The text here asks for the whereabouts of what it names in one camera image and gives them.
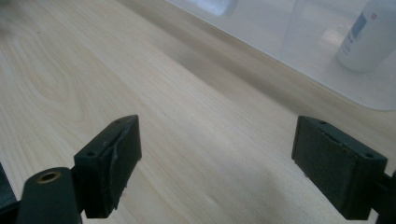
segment screw hole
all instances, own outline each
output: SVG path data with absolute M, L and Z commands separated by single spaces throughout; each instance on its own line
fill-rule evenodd
M 49 173 L 46 173 L 46 174 L 40 176 L 37 179 L 37 183 L 38 184 L 47 184 L 49 182 L 52 182 L 52 181 L 58 179 L 59 176 L 61 176 L 61 173 L 59 173 L 59 172 L 49 172 Z
M 96 155 L 96 152 L 93 152 L 93 151 L 90 151 L 90 152 L 87 153 L 87 156 L 89 156 L 89 157 L 92 157 L 92 156 L 95 156 L 95 155 Z

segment white bottle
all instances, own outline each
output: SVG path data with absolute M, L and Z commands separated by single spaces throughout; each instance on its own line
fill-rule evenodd
M 396 49 L 396 0 L 371 0 L 337 52 L 344 66 L 373 71 Z

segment wood grain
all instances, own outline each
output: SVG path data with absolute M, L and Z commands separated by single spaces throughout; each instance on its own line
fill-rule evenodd
M 354 223 L 290 158 L 298 115 L 396 169 L 395 112 L 356 105 L 164 1 L 2 4 L 0 64 L 0 162 L 18 198 L 31 175 L 72 167 L 111 120 L 139 115 L 143 160 L 120 208 L 85 223 Z

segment transparent plastic bin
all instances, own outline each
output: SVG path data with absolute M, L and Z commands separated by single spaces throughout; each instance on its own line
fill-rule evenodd
M 368 0 L 167 0 L 358 104 L 396 109 L 396 52 L 373 72 L 337 50 Z

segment light wooden surface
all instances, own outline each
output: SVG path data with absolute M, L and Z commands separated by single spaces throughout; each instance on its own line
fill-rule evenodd
M 298 115 L 396 169 L 395 112 L 351 103 L 164 1 L 0 5 L 0 162 L 18 198 L 130 114 L 143 159 L 119 210 L 85 223 L 355 223 L 290 158 Z

